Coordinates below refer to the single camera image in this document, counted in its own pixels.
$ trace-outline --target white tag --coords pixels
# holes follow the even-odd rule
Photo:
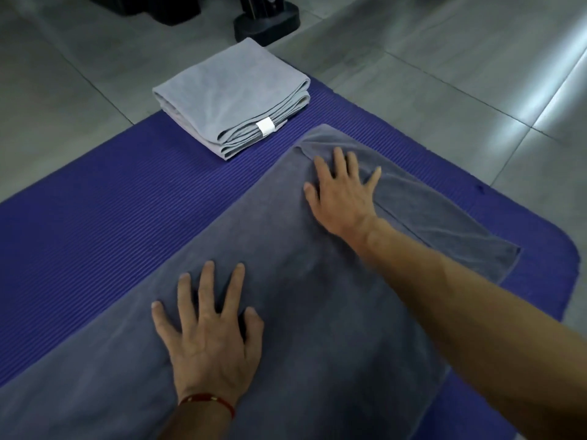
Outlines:
[[[263,137],[275,131],[275,125],[271,120],[271,117],[265,117],[263,120],[259,120],[255,125],[259,127]]]

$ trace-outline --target person's left hand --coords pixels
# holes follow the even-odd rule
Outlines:
[[[238,328],[238,305],[241,299],[245,266],[234,269],[224,309],[214,309],[214,263],[202,269],[196,318],[191,301],[191,279],[181,275],[177,283],[177,305],[181,333],[169,322],[163,305],[152,304],[157,333],[165,343],[173,366],[173,379],[179,401],[189,395],[209,392],[233,406],[247,391],[259,366],[264,323],[252,307],[245,311],[246,342]]]

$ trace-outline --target forearm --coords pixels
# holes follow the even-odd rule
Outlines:
[[[579,335],[382,219],[364,222],[348,242],[511,421],[515,402],[587,414],[587,346]]]
[[[175,408],[159,440],[221,439],[230,425],[230,412],[214,401],[189,402]]]

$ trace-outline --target gray towel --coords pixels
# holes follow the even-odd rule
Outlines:
[[[381,165],[378,215],[499,282],[518,248],[377,152],[321,125],[224,214],[102,315],[0,389],[3,439],[154,438],[177,403],[151,321],[161,299],[177,325],[176,283],[216,261],[216,302],[247,267],[241,310],[265,320],[263,357],[230,439],[407,439],[448,371],[376,273],[313,218],[302,192],[312,158],[352,149],[366,179]]]
[[[309,86],[307,75],[246,38],[153,93],[184,130],[227,160],[304,108]]]

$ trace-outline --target hand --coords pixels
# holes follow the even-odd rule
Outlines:
[[[320,197],[316,188],[306,182],[304,193],[312,214],[325,229],[349,242],[359,228],[371,218],[377,219],[373,205],[373,191],[381,177],[378,167],[366,184],[359,179],[359,163],[353,152],[342,154],[339,147],[334,149],[336,177],[320,156],[314,158],[314,165],[320,182]]]
[[[190,275],[182,274],[177,283],[181,333],[171,325],[160,302],[151,305],[155,328],[169,351],[179,401],[209,392],[235,406],[249,388],[260,362],[264,323],[247,307],[246,342],[242,342],[237,316],[244,278],[245,266],[238,264],[219,315],[214,309],[214,263],[208,261],[200,276],[196,318]]]

